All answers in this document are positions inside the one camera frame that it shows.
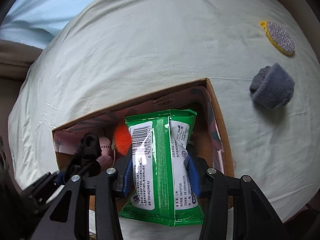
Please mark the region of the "green wet wipes pack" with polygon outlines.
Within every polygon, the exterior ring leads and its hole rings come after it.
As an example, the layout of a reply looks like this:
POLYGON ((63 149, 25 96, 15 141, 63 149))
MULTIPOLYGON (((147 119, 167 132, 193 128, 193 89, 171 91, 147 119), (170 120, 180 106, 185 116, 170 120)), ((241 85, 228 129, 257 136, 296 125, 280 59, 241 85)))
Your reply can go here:
POLYGON ((125 118, 132 138, 129 168, 135 191, 121 217, 172 227, 203 223, 188 173, 187 144, 196 116, 190 109, 168 109, 125 118))

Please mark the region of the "grey blue fluffy hat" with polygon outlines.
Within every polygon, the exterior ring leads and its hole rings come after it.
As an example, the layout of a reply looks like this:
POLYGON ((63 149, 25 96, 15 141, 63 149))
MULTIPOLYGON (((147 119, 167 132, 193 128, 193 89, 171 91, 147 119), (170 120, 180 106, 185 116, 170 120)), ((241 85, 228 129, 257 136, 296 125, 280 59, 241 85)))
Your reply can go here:
POLYGON ((293 97, 295 82, 278 63, 261 68, 249 91, 254 102, 268 110, 285 107, 293 97))

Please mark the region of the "yellow silver scrub pad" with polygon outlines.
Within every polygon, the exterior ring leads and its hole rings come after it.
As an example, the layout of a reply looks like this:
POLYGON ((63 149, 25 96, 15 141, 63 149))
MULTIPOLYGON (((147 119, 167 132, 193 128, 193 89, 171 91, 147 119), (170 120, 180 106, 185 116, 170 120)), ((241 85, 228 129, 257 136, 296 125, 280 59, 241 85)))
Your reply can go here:
POLYGON ((268 20, 261 21, 260 26, 264 29, 269 41, 284 55, 295 54, 295 44, 289 33, 277 22, 268 20))

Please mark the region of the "pink plush toy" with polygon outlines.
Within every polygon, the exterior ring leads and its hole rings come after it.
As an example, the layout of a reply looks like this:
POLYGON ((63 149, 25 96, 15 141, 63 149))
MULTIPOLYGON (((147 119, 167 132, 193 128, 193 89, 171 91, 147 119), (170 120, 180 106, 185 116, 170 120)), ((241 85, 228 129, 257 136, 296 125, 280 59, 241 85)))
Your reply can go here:
POLYGON ((112 150, 112 144, 107 137, 99 137, 99 143, 101 148, 101 156, 97 159, 102 170, 106 170, 113 166, 114 163, 114 150, 112 150))

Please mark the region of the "orange pompom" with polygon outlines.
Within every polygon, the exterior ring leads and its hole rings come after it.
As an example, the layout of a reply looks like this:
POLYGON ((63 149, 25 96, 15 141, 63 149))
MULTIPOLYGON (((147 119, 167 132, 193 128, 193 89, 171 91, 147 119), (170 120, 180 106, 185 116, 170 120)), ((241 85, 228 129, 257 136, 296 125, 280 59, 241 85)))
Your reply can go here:
POLYGON ((124 121, 119 122, 114 129, 112 148, 117 155, 123 157, 127 154, 132 144, 131 134, 124 121))

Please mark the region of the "brown cardboard box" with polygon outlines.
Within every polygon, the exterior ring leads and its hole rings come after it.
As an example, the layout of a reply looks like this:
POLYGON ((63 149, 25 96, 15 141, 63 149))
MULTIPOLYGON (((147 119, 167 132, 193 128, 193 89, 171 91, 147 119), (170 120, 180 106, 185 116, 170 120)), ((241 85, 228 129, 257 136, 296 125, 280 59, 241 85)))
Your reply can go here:
POLYGON ((53 130, 58 168, 66 169, 80 144, 80 139, 86 133, 97 133, 111 139, 116 125, 124 117, 165 109, 195 111, 197 117, 191 136, 195 153, 205 159, 210 167, 220 170, 227 176, 234 176, 234 165, 225 122, 213 85, 208 78, 132 98, 80 118, 73 118, 59 126, 53 130))

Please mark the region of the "pale green bed sheet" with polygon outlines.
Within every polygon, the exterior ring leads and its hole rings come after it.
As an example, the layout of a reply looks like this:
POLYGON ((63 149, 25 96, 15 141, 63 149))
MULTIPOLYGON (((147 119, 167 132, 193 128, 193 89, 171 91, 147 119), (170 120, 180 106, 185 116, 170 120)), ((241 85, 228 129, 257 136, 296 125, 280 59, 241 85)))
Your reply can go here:
POLYGON ((277 0, 95 0, 31 65, 9 115, 15 179, 25 188, 55 171, 53 129, 73 118, 201 78, 217 97, 236 176, 250 175, 281 220, 319 190, 319 61, 277 0), (295 54, 281 53, 261 21, 280 24, 295 54), (278 63, 293 97, 268 110, 249 91, 278 63))

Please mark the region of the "light blue hanging sheet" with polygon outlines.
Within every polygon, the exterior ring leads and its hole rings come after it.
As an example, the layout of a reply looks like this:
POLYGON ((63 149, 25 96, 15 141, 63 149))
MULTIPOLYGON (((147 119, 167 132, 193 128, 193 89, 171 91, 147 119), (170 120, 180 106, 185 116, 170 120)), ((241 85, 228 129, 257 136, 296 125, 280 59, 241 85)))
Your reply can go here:
POLYGON ((94 0, 16 0, 1 24, 1 39, 44 49, 94 0))

